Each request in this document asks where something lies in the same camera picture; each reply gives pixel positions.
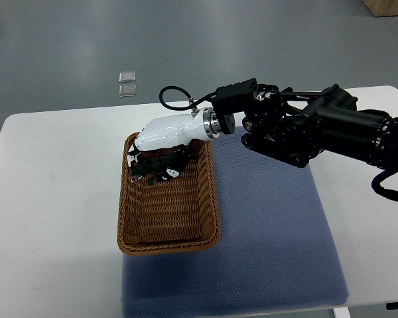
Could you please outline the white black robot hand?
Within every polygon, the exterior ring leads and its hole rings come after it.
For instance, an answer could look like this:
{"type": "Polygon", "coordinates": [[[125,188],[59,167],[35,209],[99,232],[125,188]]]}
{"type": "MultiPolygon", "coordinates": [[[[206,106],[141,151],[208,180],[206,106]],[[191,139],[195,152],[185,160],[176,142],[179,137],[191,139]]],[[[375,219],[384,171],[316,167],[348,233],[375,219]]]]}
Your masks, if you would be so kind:
{"type": "Polygon", "coordinates": [[[214,110],[200,109],[195,114],[171,115],[152,120],[135,137],[127,153],[129,169],[148,156],[174,154],[166,172],[170,180],[179,177],[192,157],[189,144],[192,140],[210,141],[221,133],[214,110]]]}

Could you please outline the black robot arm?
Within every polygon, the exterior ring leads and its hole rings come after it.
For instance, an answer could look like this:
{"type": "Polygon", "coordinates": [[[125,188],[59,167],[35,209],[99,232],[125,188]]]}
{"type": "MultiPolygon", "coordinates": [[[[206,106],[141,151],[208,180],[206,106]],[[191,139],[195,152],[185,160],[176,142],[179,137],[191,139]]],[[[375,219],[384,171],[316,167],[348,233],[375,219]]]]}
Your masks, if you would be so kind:
{"type": "Polygon", "coordinates": [[[358,110],[357,97],[337,84],[295,92],[252,78],[217,88],[209,101],[224,134],[234,132],[234,115],[244,113],[244,147],[298,168],[324,150],[366,162],[381,169],[374,192],[398,202],[398,117],[358,110]]]}

